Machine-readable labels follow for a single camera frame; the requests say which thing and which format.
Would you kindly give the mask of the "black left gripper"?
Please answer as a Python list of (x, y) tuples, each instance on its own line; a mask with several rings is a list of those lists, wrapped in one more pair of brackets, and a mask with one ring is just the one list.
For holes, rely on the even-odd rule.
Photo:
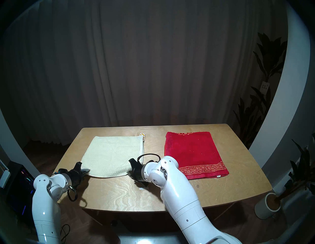
[(77, 188), (84, 180), (84, 176), (90, 172), (90, 169), (81, 169), (82, 163), (76, 162), (75, 169), (68, 171), (72, 188)]

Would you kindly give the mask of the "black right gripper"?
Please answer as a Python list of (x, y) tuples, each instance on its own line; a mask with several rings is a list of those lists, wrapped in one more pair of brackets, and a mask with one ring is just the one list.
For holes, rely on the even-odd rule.
[(135, 159), (130, 159), (129, 163), (132, 168), (134, 168), (133, 171), (128, 171), (128, 176), (131, 178), (134, 178), (134, 181), (140, 182), (140, 183), (147, 183), (147, 180), (145, 179), (144, 175), (144, 169), (146, 164), (138, 164), (138, 161)]

